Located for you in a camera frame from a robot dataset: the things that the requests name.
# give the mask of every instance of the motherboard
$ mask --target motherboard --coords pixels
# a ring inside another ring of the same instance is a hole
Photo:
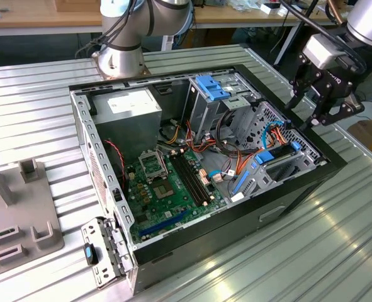
[[[193,151],[161,155],[147,152],[127,167],[128,205],[135,217],[134,243],[209,214],[226,205],[214,184],[207,183]]]

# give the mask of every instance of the yellow wire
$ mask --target yellow wire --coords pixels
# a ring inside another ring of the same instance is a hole
[[[180,126],[177,126],[176,127],[176,132],[174,133],[173,138],[171,140],[168,140],[166,143],[171,144],[171,143],[174,143],[176,141],[176,139],[178,138],[179,129],[180,129]]]

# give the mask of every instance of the blue latch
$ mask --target blue latch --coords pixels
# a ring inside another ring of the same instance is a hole
[[[230,93],[224,91],[219,82],[214,80],[210,75],[199,75],[196,77],[196,81],[201,89],[207,93],[211,101],[218,101],[230,97]]]
[[[292,142],[291,146],[295,149],[295,151],[299,151],[300,149],[302,149],[302,146],[298,142]]]
[[[269,151],[263,151],[261,153],[258,153],[256,156],[255,156],[255,159],[256,161],[262,165],[263,163],[265,162],[269,162],[270,160],[273,160],[274,157],[272,156],[271,153],[269,153]]]
[[[91,258],[92,253],[91,253],[91,248],[90,247],[86,247],[85,253],[86,253],[86,257]]]

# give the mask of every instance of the circuit board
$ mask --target circuit board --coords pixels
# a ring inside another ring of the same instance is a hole
[[[201,166],[193,152],[188,150],[182,157],[198,177]],[[216,187],[210,184],[203,186],[210,202],[198,206],[173,166],[172,158],[165,155],[162,160],[167,169],[167,178],[150,183],[140,162],[127,167],[127,172],[133,173],[129,183],[128,205],[135,218],[130,229],[134,243],[166,233],[226,205]]]

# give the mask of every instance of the sticker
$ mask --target sticker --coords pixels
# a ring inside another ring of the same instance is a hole
[[[121,96],[109,99],[108,104],[113,113],[136,111],[139,115],[145,111],[156,110],[153,100],[145,90],[124,92]]]

